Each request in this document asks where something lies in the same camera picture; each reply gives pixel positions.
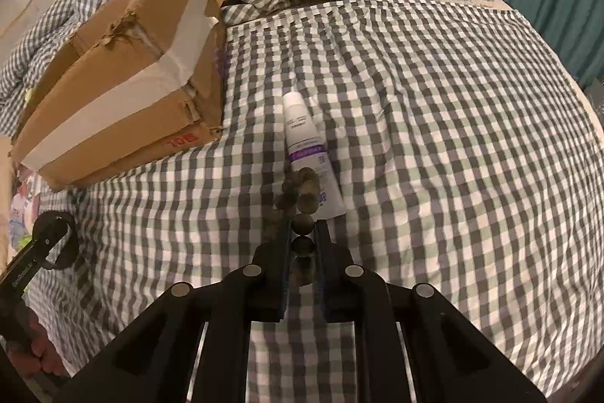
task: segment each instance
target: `white plastic tube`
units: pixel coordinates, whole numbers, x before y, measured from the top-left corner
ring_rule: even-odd
[[[308,167],[319,175],[319,210],[312,214],[313,219],[332,219],[345,214],[346,208],[329,157],[300,93],[283,95],[283,113],[292,170]]]

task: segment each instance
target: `cardboard box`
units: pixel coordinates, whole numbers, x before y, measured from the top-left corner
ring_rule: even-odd
[[[221,135],[218,0],[111,0],[57,53],[12,156],[53,190],[86,186]]]

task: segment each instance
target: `toothpaste tube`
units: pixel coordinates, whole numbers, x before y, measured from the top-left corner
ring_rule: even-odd
[[[319,209],[312,214],[312,218],[332,219],[345,214],[344,201],[329,157],[300,93],[291,92],[283,95],[283,113],[285,138],[292,170],[298,171],[308,167],[319,175],[321,185]]]

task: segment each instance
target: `hand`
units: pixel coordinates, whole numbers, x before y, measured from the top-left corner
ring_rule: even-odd
[[[48,339],[46,328],[38,322],[37,315],[31,309],[28,310],[29,326],[35,331],[31,342],[31,352],[35,357],[28,352],[9,351],[8,359],[22,378],[31,378],[38,371],[53,373],[56,376],[67,374],[60,355]]]

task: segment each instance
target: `silver screw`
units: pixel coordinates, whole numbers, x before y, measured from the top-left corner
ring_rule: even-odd
[[[432,287],[430,284],[419,284],[416,287],[416,292],[419,296],[427,299],[428,297],[432,297],[434,295],[434,287]]]
[[[254,263],[250,263],[243,269],[243,274],[245,276],[258,276],[262,273],[262,268],[258,265],[254,265]]]
[[[178,284],[174,284],[172,286],[172,288],[170,289],[170,292],[172,293],[172,295],[174,297],[185,297],[189,291],[191,290],[191,287],[189,284],[185,283],[185,282],[179,282]]]
[[[346,270],[344,270],[344,272],[346,272],[346,275],[348,276],[361,276],[363,275],[363,273],[365,272],[363,270],[363,267],[358,266],[358,265],[348,265],[346,267]]]

